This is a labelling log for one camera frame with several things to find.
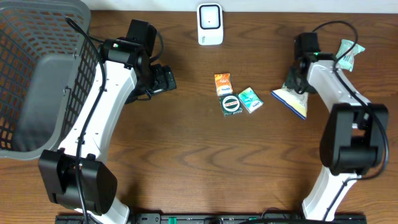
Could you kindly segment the white snack bag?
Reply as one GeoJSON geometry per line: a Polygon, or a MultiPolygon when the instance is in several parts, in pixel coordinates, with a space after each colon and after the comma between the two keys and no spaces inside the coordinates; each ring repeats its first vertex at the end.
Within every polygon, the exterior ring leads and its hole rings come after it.
{"type": "Polygon", "coordinates": [[[288,88],[285,84],[282,88],[272,90],[271,95],[281,101],[301,119],[307,118],[308,93],[298,94],[295,90],[288,88]]]}

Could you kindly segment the teal Kleenex tissue pack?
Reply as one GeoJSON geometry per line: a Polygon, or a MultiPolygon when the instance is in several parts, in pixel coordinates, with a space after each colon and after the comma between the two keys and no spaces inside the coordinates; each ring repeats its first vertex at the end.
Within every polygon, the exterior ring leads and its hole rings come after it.
{"type": "Polygon", "coordinates": [[[249,113],[256,111],[264,104],[251,87],[239,93],[238,97],[249,113]]]}

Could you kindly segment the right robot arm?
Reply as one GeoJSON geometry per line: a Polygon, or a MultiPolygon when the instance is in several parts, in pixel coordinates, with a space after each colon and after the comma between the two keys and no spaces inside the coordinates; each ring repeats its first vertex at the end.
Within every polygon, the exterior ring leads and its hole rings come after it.
{"type": "Polygon", "coordinates": [[[368,179],[369,169],[385,165],[389,113],[356,91],[336,57],[321,52],[317,33],[296,36],[294,53],[287,87],[300,95],[318,94],[330,113],[320,141],[322,169],[302,213],[307,220],[331,222],[348,190],[368,179]]]}

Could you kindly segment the green Zam-Buk box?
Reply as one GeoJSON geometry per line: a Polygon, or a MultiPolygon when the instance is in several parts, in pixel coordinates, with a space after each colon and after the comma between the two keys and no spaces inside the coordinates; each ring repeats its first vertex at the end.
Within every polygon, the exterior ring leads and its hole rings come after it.
{"type": "Polygon", "coordinates": [[[237,94],[220,97],[220,105],[224,116],[231,116],[243,112],[243,107],[237,94]]]}

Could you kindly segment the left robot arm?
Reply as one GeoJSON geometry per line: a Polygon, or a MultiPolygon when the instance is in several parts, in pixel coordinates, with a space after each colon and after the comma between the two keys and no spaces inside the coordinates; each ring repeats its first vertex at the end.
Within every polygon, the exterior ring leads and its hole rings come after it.
{"type": "Polygon", "coordinates": [[[82,223],[127,223],[130,209],[117,197],[106,167],[109,142],[124,105],[149,101],[177,87],[168,65],[153,54],[161,35],[132,20],[127,34],[95,48],[95,80],[79,116],[57,150],[44,150],[39,171],[52,203],[81,212],[82,223]]]}

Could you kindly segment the orange Kleenex tissue pack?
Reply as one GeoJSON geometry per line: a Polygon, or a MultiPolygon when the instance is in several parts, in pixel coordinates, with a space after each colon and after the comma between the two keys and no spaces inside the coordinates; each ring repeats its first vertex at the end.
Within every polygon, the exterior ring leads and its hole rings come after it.
{"type": "Polygon", "coordinates": [[[217,96],[225,96],[233,93],[231,75],[229,73],[215,74],[214,78],[217,96]]]}

